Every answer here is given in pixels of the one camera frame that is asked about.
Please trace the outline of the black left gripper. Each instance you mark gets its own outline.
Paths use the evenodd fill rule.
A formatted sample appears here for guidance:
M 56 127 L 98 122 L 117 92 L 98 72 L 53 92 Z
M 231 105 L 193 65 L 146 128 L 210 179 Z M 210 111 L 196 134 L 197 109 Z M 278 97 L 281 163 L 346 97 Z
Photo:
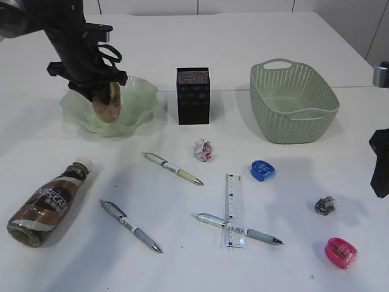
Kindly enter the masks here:
M 122 61 L 122 55 L 111 45 L 95 46 L 88 56 L 70 50 L 60 58 L 60 62 L 49 63 L 49 75 L 59 75 L 79 87 L 78 92 L 90 103 L 96 99 L 97 103 L 106 106 L 112 99 L 111 82 L 126 85 L 127 73 L 116 67 Z

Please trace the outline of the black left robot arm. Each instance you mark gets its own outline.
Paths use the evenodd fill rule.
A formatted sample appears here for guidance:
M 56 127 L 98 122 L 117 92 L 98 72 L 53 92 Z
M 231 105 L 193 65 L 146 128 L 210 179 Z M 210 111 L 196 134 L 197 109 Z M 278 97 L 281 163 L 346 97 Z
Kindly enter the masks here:
M 109 45 L 112 26 L 87 23 L 82 1 L 1 1 L 1 36 L 16 38 L 44 31 L 60 60 L 49 75 L 68 80 L 68 87 L 88 101 L 108 105 L 119 96 L 128 76 L 117 69 L 121 53 Z

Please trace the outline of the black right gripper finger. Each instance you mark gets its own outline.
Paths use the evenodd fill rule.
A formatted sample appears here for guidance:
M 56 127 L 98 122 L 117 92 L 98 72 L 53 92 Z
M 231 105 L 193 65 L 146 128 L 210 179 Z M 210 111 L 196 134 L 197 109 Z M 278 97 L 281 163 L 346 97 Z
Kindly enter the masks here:
M 370 185 L 378 198 L 388 195 L 388 132 L 388 128 L 376 130 L 369 140 L 369 145 L 376 155 Z

